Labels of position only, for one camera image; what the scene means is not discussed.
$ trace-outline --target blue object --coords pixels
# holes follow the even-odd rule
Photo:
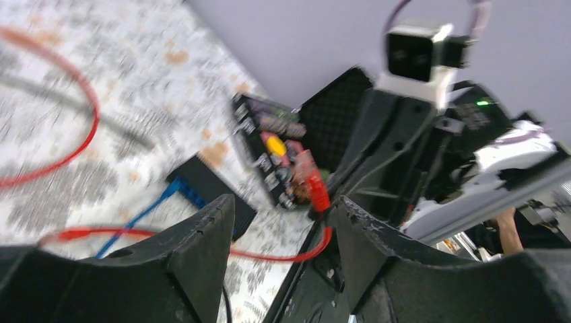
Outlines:
[[[141,221],[144,217],[149,215],[149,213],[151,213],[154,209],[156,209],[166,199],[168,199],[169,197],[174,195],[174,193],[178,192],[180,190],[181,186],[183,186],[182,181],[180,181],[179,179],[172,181],[172,183],[170,183],[168,185],[166,190],[164,190],[164,192],[157,199],[157,201],[155,201],[153,204],[151,204],[150,207],[148,207],[146,210],[141,212],[138,216],[132,218],[132,220],[127,222],[127,224],[124,226],[122,231],[126,231],[128,229],[133,229],[133,227],[135,227],[137,222]],[[101,250],[99,250],[97,255],[95,255],[95,258],[97,258],[97,259],[103,258],[103,256],[105,256],[105,254],[115,244],[115,242],[117,242],[117,240],[119,240],[119,238],[121,237],[121,234],[122,234],[122,232],[112,236],[111,239],[109,239],[109,241],[107,241],[107,243],[101,248]]]

